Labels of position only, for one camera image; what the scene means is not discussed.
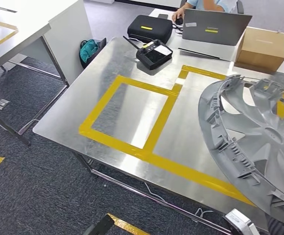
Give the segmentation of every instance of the light blue shirt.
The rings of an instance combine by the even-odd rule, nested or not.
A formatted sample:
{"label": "light blue shirt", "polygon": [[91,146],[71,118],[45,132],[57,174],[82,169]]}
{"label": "light blue shirt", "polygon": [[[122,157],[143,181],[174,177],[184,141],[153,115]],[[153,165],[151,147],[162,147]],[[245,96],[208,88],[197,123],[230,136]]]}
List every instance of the light blue shirt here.
{"label": "light blue shirt", "polygon": [[[203,0],[187,0],[187,2],[196,6],[198,10],[204,10]],[[214,0],[214,2],[221,6],[225,12],[231,12],[236,7],[237,0]]]}

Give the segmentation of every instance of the computer mouse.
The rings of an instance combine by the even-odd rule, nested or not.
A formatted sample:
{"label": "computer mouse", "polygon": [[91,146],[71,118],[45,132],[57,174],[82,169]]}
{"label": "computer mouse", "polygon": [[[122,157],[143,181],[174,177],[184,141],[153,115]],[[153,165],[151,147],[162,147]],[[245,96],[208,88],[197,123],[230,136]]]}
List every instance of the computer mouse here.
{"label": "computer mouse", "polygon": [[177,24],[177,25],[183,24],[184,23],[184,19],[181,18],[181,17],[180,17],[179,19],[177,19],[175,23]]}

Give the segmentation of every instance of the person's hand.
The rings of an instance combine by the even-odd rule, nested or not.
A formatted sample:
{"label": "person's hand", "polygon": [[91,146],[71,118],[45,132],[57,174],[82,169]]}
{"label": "person's hand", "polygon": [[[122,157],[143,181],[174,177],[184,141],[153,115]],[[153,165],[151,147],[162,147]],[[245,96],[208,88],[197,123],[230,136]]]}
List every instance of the person's hand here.
{"label": "person's hand", "polygon": [[179,19],[180,17],[183,18],[183,19],[184,17],[184,8],[184,7],[180,7],[177,11],[174,13],[172,15],[171,19],[172,19],[173,22],[175,22],[177,19]]}

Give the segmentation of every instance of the office chair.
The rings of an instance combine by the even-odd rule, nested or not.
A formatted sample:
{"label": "office chair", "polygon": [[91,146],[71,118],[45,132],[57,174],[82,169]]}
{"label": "office chair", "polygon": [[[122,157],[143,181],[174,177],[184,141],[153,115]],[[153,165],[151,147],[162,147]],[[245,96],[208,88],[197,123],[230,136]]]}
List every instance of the office chair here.
{"label": "office chair", "polygon": [[[181,3],[180,4],[180,7],[182,7],[186,2],[187,2],[187,0],[181,0]],[[245,10],[243,8],[243,4],[242,4],[242,2],[241,0],[238,0],[236,2],[236,11],[238,12],[238,14],[244,14],[245,13]]]}

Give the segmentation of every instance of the gray laptop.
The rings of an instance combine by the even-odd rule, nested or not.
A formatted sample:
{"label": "gray laptop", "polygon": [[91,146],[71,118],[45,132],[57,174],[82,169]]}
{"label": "gray laptop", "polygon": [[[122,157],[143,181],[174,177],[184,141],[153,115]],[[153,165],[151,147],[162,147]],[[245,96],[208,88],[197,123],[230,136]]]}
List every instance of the gray laptop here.
{"label": "gray laptop", "polygon": [[186,9],[183,39],[235,46],[251,16]]}

